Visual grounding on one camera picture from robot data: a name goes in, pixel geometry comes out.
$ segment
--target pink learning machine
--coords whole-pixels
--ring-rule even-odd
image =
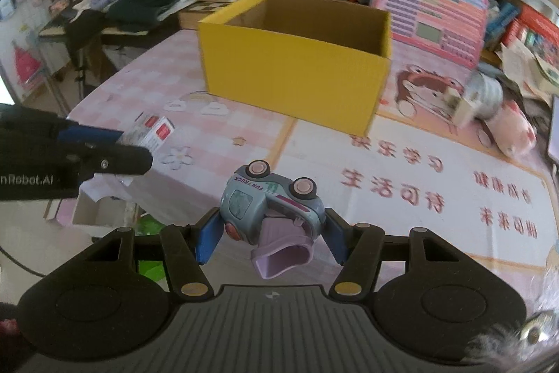
[[[483,47],[487,0],[375,0],[392,37],[473,69]]]

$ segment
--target yellow cardboard box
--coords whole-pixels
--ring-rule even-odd
[[[390,16],[333,0],[238,0],[198,22],[208,91],[365,136],[390,70]]]

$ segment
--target cartoon girl illustration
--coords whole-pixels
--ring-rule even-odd
[[[413,118],[417,107],[442,117],[449,122],[452,110],[444,101],[444,93],[448,87],[462,95],[464,87],[452,78],[423,70],[417,65],[406,65],[396,77],[396,105],[405,117]]]

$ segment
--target tablecloth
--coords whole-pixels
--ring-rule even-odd
[[[530,297],[534,277],[554,261],[558,238],[557,198],[544,162],[534,152],[513,163],[479,123],[462,130],[450,124],[442,94],[462,86],[467,69],[399,42],[392,49],[378,113],[360,138],[207,94],[196,33],[180,31],[72,110],[71,119],[105,128],[125,130],[141,112],[163,114],[176,127],[152,170],[128,187],[97,174],[82,189],[93,198],[133,200],[165,224],[187,224],[219,204],[239,166],[266,159],[276,173],[314,179],[325,205],[349,223],[370,222],[395,235],[427,227]],[[410,90],[404,82],[412,73],[423,83]],[[338,103],[344,96],[351,94]],[[249,264],[247,245],[222,244],[224,258]],[[328,286],[339,267],[319,239],[302,270],[306,276],[296,281]],[[387,264],[381,275],[402,271]]]

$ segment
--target pink plush toy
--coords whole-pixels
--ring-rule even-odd
[[[493,134],[497,147],[507,157],[516,159],[536,145],[536,133],[516,102],[503,102],[497,114],[485,124]]]

